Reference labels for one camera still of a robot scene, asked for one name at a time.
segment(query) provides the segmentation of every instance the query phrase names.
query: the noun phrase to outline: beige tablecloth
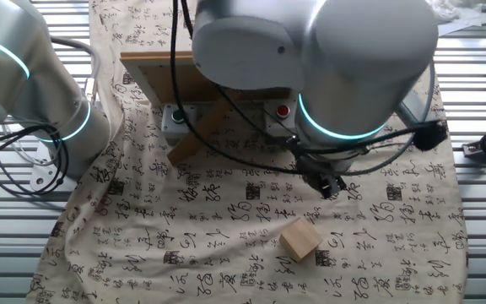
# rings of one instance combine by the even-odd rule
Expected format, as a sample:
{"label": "beige tablecloth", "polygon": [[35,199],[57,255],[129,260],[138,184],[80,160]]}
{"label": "beige tablecloth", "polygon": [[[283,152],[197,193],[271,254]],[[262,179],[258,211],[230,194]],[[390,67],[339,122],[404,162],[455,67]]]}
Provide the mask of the beige tablecloth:
{"label": "beige tablecloth", "polygon": [[[162,112],[118,60],[122,51],[169,50],[170,5],[90,2],[112,140],[51,232],[28,303],[461,302],[467,233],[449,141],[347,177],[348,191],[331,200],[298,176],[239,166],[206,149],[170,165]],[[182,23],[179,33],[178,49],[188,50]],[[423,99],[428,77],[415,87]],[[435,88],[433,112],[440,115]],[[394,128],[403,128],[395,117],[386,131]],[[233,112],[212,143],[248,160],[294,165]],[[395,150],[372,150],[354,168]],[[278,237],[299,217],[324,242],[295,263]]]}

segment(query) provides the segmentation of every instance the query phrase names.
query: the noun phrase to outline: wooden board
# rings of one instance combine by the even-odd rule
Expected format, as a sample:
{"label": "wooden board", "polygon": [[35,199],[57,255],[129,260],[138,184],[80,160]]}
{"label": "wooden board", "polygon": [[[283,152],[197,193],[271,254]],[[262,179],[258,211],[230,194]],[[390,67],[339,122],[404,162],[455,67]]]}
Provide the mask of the wooden board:
{"label": "wooden board", "polygon": [[[121,62],[132,75],[140,89],[152,102],[175,103],[171,82],[169,52],[122,52]],[[221,97],[215,85],[196,68],[191,52],[175,55],[178,89],[183,103],[215,102]],[[253,100],[286,99],[289,89],[246,90]],[[235,101],[246,98],[238,95]]]}

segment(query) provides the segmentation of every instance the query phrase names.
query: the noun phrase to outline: aluminum grating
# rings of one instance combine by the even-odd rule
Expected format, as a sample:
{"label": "aluminum grating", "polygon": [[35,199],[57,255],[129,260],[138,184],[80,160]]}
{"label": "aluminum grating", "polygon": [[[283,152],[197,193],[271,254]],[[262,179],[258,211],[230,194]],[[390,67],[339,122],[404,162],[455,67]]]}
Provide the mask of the aluminum grating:
{"label": "aluminum grating", "polygon": [[[31,2],[44,15],[52,35],[89,44],[88,1]],[[54,47],[67,70],[84,85],[91,72],[89,55],[70,47]],[[486,165],[465,159],[461,144],[478,140],[486,133],[486,25],[440,38],[435,66],[469,235],[470,268],[464,302],[483,304],[486,303]],[[25,137],[22,143],[31,154],[39,144],[33,137]],[[14,178],[29,184],[31,165],[11,149],[0,155]],[[69,194],[16,198],[0,189],[0,304],[24,303],[39,256]]]}

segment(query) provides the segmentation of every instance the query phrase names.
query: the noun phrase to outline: wooden block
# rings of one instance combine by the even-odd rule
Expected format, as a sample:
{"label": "wooden block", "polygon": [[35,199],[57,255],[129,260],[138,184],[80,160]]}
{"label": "wooden block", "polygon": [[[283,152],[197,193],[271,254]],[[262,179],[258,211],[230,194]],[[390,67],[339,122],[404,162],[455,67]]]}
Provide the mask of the wooden block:
{"label": "wooden block", "polygon": [[299,263],[323,241],[306,218],[299,218],[286,228],[279,239],[289,256]]}

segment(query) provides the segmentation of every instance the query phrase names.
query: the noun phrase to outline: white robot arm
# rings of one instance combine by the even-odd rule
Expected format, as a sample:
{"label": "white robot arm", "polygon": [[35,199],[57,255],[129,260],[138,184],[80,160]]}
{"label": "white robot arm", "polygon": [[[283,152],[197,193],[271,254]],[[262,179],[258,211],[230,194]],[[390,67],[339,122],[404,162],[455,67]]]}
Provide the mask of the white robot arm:
{"label": "white robot arm", "polygon": [[[424,0],[202,0],[195,21],[192,54],[205,77],[232,89],[300,93],[295,128],[304,148],[372,138],[394,112],[407,127],[426,118],[410,93],[438,41]],[[445,130],[427,134],[425,146],[438,144]],[[307,161],[323,166],[321,172],[345,172],[354,155]],[[330,184],[319,190],[324,196],[338,191],[331,182],[338,176],[312,175],[317,190]]]}
{"label": "white robot arm", "polygon": [[[0,124],[7,115],[59,129],[70,154],[67,174],[80,178],[109,141],[106,117],[56,56],[46,21],[28,0],[0,0]],[[51,138],[34,133],[55,154]]]}

